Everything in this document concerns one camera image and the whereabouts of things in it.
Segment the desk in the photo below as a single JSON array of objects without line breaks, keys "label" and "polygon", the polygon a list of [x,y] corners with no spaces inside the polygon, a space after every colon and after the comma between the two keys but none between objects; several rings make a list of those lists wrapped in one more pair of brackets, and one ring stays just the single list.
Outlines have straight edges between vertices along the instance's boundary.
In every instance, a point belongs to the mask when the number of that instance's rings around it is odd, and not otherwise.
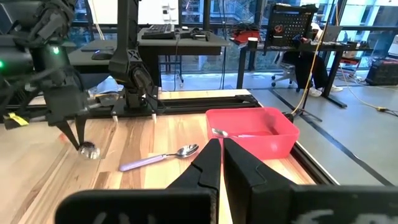
[{"label": "desk", "polygon": [[[349,51],[368,51],[368,50],[372,50],[372,49],[354,49],[354,50],[349,50]],[[237,89],[243,88],[244,64],[246,61],[246,52],[247,51],[263,52],[264,45],[259,44],[257,46],[257,49],[249,49],[247,46],[241,47],[240,54],[239,54],[238,80],[236,81]],[[294,47],[268,47],[267,51],[268,52],[271,52],[271,51],[280,52],[280,51],[298,51],[298,50]],[[341,50],[340,49],[338,49],[338,50],[331,49],[330,45],[321,45],[319,47],[318,51],[324,51],[324,52],[335,51],[336,52],[335,59],[333,60],[332,66],[330,68],[328,82],[326,84],[326,87],[323,89],[322,96],[325,97],[326,99],[328,99],[329,101],[331,101],[332,103],[334,103],[335,105],[339,106],[340,108],[346,108],[347,104],[341,102],[337,97],[330,95],[330,90],[333,85],[333,82],[335,81],[335,77],[336,77],[337,71],[339,69],[340,60],[343,56],[344,50],[343,49],[341,49]]]},{"label": "desk", "polygon": [[[175,55],[176,40],[146,40],[142,39],[143,33],[147,28],[141,29],[138,33],[138,51],[142,60],[150,70],[150,75],[156,86],[161,86],[159,73],[159,57],[160,55]],[[177,55],[219,55],[221,47],[227,47],[229,42],[221,37],[210,33],[210,41],[204,39],[180,39],[178,42]],[[109,60],[92,60],[91,52],[82,52],[83,49],[103,49],[105,47],[113,47],[116,49],[116,40],[94,40],[88,45],[70,53],[69,60],[80,73],[109,73]]]},{"label": "desk", "polygon": [[[247,90],[185,91],[159,94],[161,99],[232,96]],[[85,189],[162,189],[194,160],[169,159],[131,172],[118,172],[120,164],[197,143],[208,142],[204,114],[87,121],[86,139],[100,147],[102,160],[86,160],[60,131],[45,123],[10,131],[0,128],[1,223],[53,223],[57,205],[68,195]],[[289,156],[265,163],[298,184],[313,180]],[[232,223],[224,182],[221,181],[220,223]]]}]

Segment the white sneaker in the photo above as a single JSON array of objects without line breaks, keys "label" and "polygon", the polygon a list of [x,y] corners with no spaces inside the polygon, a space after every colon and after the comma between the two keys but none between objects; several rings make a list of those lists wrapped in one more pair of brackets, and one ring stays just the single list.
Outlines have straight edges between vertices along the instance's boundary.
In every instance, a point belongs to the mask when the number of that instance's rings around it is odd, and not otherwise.
[{"label": "white sneaker", "polygon": [[331,88],[330,88],[330,91],[336,93],[338,91],[343,91],[343,88],[342,87],[337,87],[335,85],[332,85]]},{"label": "white sneaker", "polygon": [[311,87],[311,88],[309,89],[309,91],[308,91],[308,94],[309,94],[310,96],[313,96],[313,97],[319,97],[319,96],[322,95],[322,91],[317,90],[317,89],[314,88],[314,87]]}]

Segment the keyboard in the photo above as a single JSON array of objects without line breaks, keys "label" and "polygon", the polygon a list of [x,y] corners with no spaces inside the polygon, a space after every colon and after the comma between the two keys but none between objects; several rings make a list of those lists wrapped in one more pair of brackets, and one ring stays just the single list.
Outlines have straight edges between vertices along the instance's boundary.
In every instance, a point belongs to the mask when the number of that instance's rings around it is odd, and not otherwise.
[{"label": "keyboard", "polygon": [[142,35],[142,39],[160,39],[168,40],[174,39],[174,25],[173,24],[162,24],[152,25]]}]

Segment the computer mouse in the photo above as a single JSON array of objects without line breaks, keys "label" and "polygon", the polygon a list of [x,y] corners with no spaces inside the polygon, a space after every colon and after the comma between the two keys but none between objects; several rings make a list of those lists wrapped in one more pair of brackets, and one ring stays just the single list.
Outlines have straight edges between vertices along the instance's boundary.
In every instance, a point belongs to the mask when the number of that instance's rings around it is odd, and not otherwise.
[{"label": "computer mouse", "polygon": [[97,50],[91,56],[92,60],[111,60],[113,56],[113,50]]}]

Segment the yellow label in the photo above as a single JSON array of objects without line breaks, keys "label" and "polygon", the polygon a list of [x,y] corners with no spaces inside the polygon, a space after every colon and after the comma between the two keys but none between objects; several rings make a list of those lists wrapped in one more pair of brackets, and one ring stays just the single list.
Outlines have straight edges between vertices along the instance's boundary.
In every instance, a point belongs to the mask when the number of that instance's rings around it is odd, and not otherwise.
[{"label": "yellow label", "polygon": [[26,126],[29,124],[24,118],[21,118],[20,116],[16,115],[15,113],[9,113],[8,116],[10,116],[11,119],[13,119],[15,122],[17,122],[21,126]]}]

